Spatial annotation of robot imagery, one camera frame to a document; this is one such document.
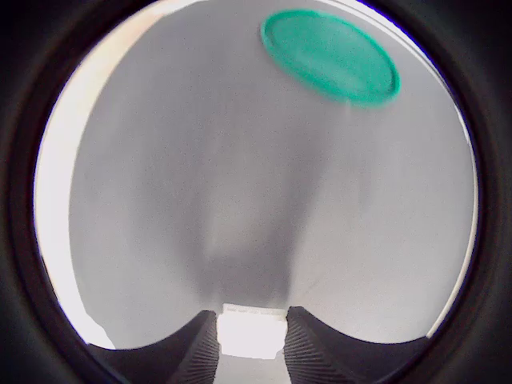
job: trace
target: black rubber tread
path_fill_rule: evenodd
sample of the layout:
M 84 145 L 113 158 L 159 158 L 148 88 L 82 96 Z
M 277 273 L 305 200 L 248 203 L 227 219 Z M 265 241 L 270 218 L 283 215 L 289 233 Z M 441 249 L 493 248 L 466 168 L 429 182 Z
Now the black rubber tread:
M 215 313 L 204 310 L 154 344 L 131 350 L 107 350 L 93 345 L 89 349 L 133 384 L 188 382 L 190 375 L 198 373 L 198 366 L 202 368 L 201 377 L 214 377 L 219 349 L 216 324 Z

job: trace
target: circular lens view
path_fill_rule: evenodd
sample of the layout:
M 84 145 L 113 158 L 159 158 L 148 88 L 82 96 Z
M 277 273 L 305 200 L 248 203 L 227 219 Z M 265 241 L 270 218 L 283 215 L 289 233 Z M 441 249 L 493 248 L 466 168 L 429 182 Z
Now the circular lens view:
M 46 125 L 38 244 L 131 382 L 376 382 L 466 275 L 477 178 L 434 65 L 355 1 L 156 2 Z

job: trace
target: green disc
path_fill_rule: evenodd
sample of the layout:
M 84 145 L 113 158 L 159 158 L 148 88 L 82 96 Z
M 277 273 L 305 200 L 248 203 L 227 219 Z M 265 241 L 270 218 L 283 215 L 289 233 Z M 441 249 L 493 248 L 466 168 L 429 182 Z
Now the green disc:
M 400 77 L 384 49 L 332 14 L 284 10 L 264 21 L 261 34 L 285 72 L 329 98 L 376 105 L 400 91 Z

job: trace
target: gray floor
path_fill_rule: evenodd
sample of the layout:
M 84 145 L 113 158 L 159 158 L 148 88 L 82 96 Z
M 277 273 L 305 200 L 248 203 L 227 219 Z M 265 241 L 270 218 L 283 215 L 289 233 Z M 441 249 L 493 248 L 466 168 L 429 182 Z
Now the gray floor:
M 291 7 L 374 37 L 402 76 L 398 98 L 338 104 L 284 75 L 258 28 Z M 473 191 L 449 95 L 398 42 L 319 2 L 210 0 L 151 27 L 98 98 L 74 169 L 74 271 L 118 348 L 224 302 L 304 306 L 350 336 L 403 342 L 454 287 Z M 287 380 L 282 361 L 238 359 L 237 374 L 230 359 L 218 382 Z

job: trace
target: green lid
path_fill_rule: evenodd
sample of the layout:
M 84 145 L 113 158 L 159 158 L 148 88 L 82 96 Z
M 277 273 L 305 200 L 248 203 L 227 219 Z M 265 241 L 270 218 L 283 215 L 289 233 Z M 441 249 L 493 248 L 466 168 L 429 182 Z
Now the green lid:
M 268 17 L 261 33 L 268 54 L 285 72 L 334 100 L 376 105 L 400 91 L 384 49 L 332 14 L 284 10 Z

